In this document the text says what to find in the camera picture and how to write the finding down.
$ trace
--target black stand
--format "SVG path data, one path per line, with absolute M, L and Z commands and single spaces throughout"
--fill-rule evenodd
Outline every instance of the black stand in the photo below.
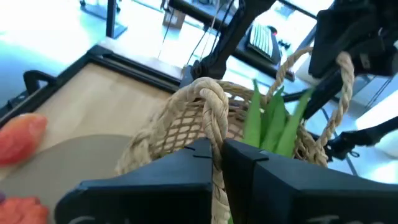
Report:
M 122 25 L 120 22 L 116 22 L 116 12 L 120 12 L 121 10 L 116 0 L 109 0 L 107 7 L 100 4 L 87 4 L 85 0 L 81 0 L 80 5 L 80 9 L 83 12 L 106 21 L 107 37 L 116 39 L 126 31 L 127 26 Z

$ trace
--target computer keyboard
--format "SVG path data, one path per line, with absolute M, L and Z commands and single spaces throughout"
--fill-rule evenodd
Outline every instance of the computer keyboard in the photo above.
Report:
M 265 58 L 269 59 L 272 62 L 272 32 L 270 28 L 267 26 L 258 24 L 257 22 L 253 23 L 250 33 L 250 39 L 248 43 L 248 47 L 250 49 L 255 50 Z

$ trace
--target wicker basket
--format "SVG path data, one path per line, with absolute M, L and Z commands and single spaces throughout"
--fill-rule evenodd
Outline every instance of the wicker basket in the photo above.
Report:
M 311 50 L 311 48 L 299 50 L 287 59 L 280 67 L 275 83 L 262 97 L 262 103 L 266 105 L 294 62 Z M 341 97 L 338 110 L 333 113 L 317 142 L 302 125 L 297 131 L 295 141 L 295 157 L 321 166 L 327 165 L 327 156 L 323 146 L 341 122 L 352 96 L 354 74 L 349 55 L 340 54 L 337 63 L 341 66 L 344 83 L 343 97 Z M 212 223 L 226 223 L 230 214 L 220 168 L 220 148 L 225 138 L 242 139 L 246 109 L 252 94 L 252 90 L 230 82 L 211 78 L 195 80 L 189 86 L 174 93 L 160 113 L 155 114 L 149 121 L 146 128 L 133 136 L 118 161 L 116 172 L 118 174 L 130 172 L 165 154 L 183 148 L 197 138 L 206 136 L 213 147 Z

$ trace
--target desk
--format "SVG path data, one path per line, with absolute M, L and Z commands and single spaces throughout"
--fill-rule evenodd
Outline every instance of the desk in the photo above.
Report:
M 176 10 L 182 11 L 183 13 L 192 16 L 193 18 L 203 22 L 204 24 L 211 24 L 213 17 L 216 14 L 216 9 L 214 6 L 206 6 L 198 2 L 192 2 L 191 0 L 170 0 L 169 5 Z M 214 28 L 220 27 L 221 21 L 223 20 L 225 11 L 221 10 L 215 20 Z M 221 31 L 227 28 L 229 22 L 231 22 L 232 16 L 227 15 L 225 23 L 221 26 Z M 232 54 L 237 59 L 247 63 L 250 66 L 264 72 L 265 74 L 275 78 L 276 72 L 279 65 L 274 65 L 264 57 L 261 57 L 258 53 L 253 52 L 246 48 L 246 43 L 248 41 L 248 35 L 245 35 L 236 50 Z M 272 40 L 274 49 L 279 49 L 276 39 Z M 294 81 L 294 74 L 292 72 L 287 72 L 286 79 Z
M 170 72 L 171 76 L 181 74 L 177 67 L 168 67 L 156 58 L 124 51 L 116 40 L 107 38 L 99 44 L 161 72 Z M 132 135 L 169 96 L 156 87 L 88 64 L 35 111 L 49 121 L 38 152 L 79 136 Z M 0 180 L 15 168 L 0 168 Z

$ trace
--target wooden table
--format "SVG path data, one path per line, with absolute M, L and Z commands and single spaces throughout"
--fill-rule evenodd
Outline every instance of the wooden table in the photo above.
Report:
M 99 44 L 171 76 L 181 76 L 180 68 L 157 58 L 129 52 L 117 40 L 107 38 Z M 169 93 L 153 86 L 88 64 L 37 109 L 36 113 L 46 116 L 49 121 L 38 152 L 80 136 L 132 135 L 142 128 L 169 96 Z M 15 168 L 1 168 L 0 180 Z

